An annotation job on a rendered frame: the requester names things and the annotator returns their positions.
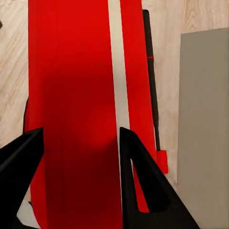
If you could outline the radio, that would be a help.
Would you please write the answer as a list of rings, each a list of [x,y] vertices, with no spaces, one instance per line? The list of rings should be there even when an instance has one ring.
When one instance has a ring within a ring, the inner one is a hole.
[[[141,0],[28,0],[23,134],[43,127],[30,183],[41,229],[123,229],[120,127],[163,174],[150,15]],[[131,159],[138,210],[149,213]]]

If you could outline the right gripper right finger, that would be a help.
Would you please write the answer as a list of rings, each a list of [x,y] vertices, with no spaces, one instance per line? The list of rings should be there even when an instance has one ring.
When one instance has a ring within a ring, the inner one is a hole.
[[[120,127],[123,229],[200,229],[137,134]],[[133,161],[149,213],[138,210]]]

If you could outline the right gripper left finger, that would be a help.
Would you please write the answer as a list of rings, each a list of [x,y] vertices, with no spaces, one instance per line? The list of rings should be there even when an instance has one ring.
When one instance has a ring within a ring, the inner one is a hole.
[[[43,154],[43,127],[0,148],[0,229],[11,228]]]

